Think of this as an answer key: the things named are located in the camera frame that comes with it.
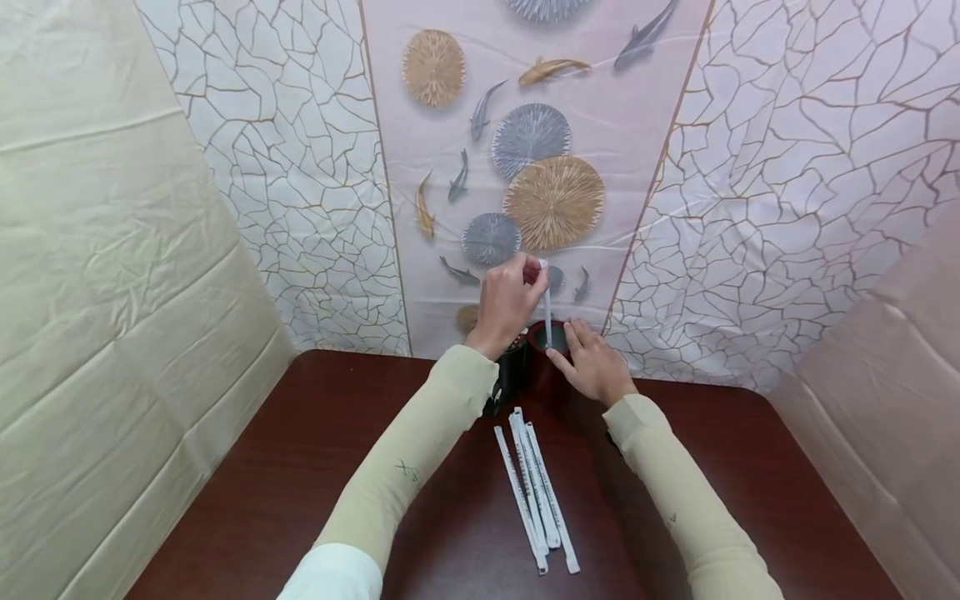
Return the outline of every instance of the gray fish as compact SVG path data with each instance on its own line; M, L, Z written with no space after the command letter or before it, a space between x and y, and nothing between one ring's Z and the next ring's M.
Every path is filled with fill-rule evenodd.
M462 283L463 285L480 285L480 279L470 271L462 271L460 269L454 269L446 262L446 258L440 257L440 262L444 264L444 268L450 276Z
M630 32L630 41L627 42L627 45L620 51L620 56L616 57L613 62L614 71L622 71L637 60L653 53L654 42L663 33L666 22L673 14L673 10L677 8L677 2L678 0L670 0L663 12L655 16L654 20L647 23L647 26L643 29L638 29L634 25L634 30Z
M564 271L560 267L550 265L546 270L546 278L549 283L550 294L557 296L564 288Z
M493 96L493 93L506 82L507 80L503 80L499 84L488 89L487 93L485 93L483 98L480 99L480 102L477 103L477 108L473 110L473 116L470 117L470 137L473 138L473 141L480 141L480 137L483 135L483 128L490 124L490 121L487 120L487 104L490 102L490 97Z
M457 176L457 179L450 181L450 191L447 192L446 198L454 202L461 196L467 193L467 149L464 148L460 152L460 160L464 163L464 166L460 168L460 175Z
M590 295L590 274L587 273L587 269L580 267L580 270L584 272L584 282L577 288L576 293L573 295L573 301L580 303L587 299L587 296Z

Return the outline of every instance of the gold circle pattern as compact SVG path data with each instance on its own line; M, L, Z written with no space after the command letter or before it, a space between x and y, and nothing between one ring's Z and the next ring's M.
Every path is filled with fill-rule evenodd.
M477 317L480 315L479 304L465 304L457 311L457 328L464 335L468 335L477 326Z
M590 233L600 219L603 180L576 156L551 156L516 174L503 199L529 251L556 250Z
M444 107L464 88L467 63L457 40L439 29L424 29L403 51L403 81L423 105Z

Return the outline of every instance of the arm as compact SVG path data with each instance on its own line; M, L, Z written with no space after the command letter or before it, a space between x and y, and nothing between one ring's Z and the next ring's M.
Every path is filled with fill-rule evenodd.
M437 361L373 445L278 600L380 596L400 520L480 417L499 370L493 361L526 325L546 286L546 271L523 253L487 272L476 327Z
M680 548L696 600L781 600L777 583L650 398L637 393L622 358L582 321L565 324L574 364L550 351L582 394L609 410L604 420L643 481Z

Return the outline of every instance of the hand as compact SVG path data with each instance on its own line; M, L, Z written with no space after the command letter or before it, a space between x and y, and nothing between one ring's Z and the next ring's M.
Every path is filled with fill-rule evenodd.
M600 400L607 408L627 394L636 394L623 357L590 331L585 322L573 319L564 323L564 333L573 364L552 348L546 355L578 392L591 400Z
M546 269L523 252L487 271L480 292L477 325L465 344L491 360L499 358L530 322L546 285Z

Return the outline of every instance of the wooden table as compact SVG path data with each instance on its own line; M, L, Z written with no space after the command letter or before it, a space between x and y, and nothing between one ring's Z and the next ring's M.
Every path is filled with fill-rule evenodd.
M340 490L432 362L310 351L290 367L128 595L272 600ZM638 380L663 409L791 600L900 596L780 418L735 388ZM524 403L583 571L561 551L540 577L482 419L396 535L383 597L688 598L683 564L599 407Z

